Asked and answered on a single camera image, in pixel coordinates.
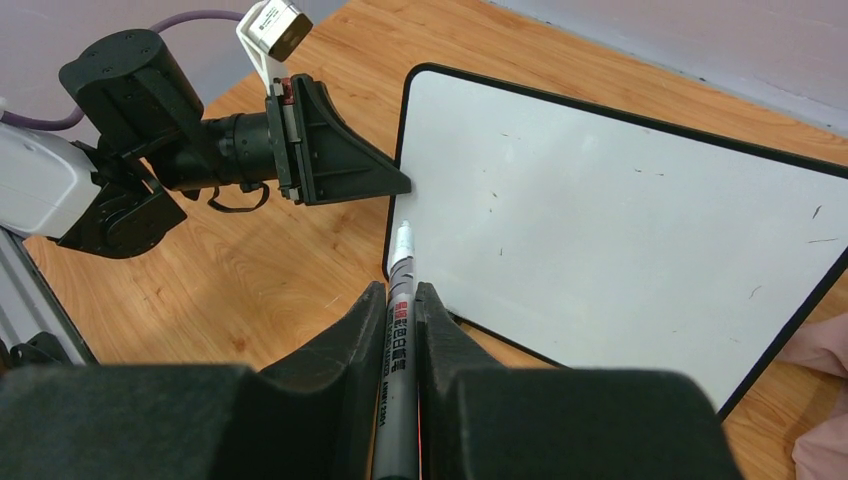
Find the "white whiteboard marker pen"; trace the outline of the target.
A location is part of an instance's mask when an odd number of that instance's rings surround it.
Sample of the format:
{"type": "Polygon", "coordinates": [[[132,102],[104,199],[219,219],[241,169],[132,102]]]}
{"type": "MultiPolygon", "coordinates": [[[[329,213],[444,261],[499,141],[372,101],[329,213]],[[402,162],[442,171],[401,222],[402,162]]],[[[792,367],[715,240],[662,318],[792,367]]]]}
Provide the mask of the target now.
{"type": "Polygon", "coordinates": [[[412,227],[404,220],[396,231],[389,272],[373,479],[420,475],[414,252],[412,227]]]}

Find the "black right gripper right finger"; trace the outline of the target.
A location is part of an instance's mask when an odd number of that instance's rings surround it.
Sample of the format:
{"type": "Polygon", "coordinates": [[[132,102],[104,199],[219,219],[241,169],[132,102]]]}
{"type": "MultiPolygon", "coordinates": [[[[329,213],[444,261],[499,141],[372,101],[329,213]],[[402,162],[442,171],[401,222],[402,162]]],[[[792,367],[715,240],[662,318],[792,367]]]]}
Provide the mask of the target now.
{"type": "Polygon", "coordinates": [[[702,390],[669,371],[514,368],[415,297],[427,479],[738,479],[702,390]]]}

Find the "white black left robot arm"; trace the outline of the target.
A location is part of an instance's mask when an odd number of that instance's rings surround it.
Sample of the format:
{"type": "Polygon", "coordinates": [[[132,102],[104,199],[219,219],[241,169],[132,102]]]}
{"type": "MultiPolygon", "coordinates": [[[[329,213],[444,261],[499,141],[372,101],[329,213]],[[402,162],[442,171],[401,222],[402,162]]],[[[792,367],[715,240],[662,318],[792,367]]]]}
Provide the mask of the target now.
{"type": "Polygon", "coordinates": [[[270,76],[261,113],[217,119],[162,37],[106,36],[59,78],[98,130],[95,145],[30,127],[1,128],[1,224],[88,254],[124,259],[183,222],[179,196],[236,185],[305,205],[407,194],[408,176],[339,116],[307,74],[270,76]]]}

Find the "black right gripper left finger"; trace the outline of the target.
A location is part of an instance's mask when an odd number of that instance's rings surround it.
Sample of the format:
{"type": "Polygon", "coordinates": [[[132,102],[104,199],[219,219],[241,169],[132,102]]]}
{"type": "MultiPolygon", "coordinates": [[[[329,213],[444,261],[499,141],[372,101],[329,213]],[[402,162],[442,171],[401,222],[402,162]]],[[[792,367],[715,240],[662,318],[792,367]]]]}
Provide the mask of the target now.
{"type": "Polygon", "coordinates": [[[32,366],[1,381],[5,479],[362,479],[383,284],[286,357],[244,365],[32,366]]]}

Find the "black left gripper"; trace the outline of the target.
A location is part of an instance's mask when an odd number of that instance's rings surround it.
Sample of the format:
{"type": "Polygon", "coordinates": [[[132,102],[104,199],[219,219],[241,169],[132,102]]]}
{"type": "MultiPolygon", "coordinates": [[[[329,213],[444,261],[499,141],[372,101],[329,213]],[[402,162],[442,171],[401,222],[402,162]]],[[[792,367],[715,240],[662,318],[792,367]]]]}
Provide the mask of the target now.
{"type": "Polygon", "coordinates": [[[268,136],[285,198],[314,205],[412,191],[392,158],[345,123],[323,82],[301,76],[301,132],[291,79],[273,78],[269,88],[268,136]]]}

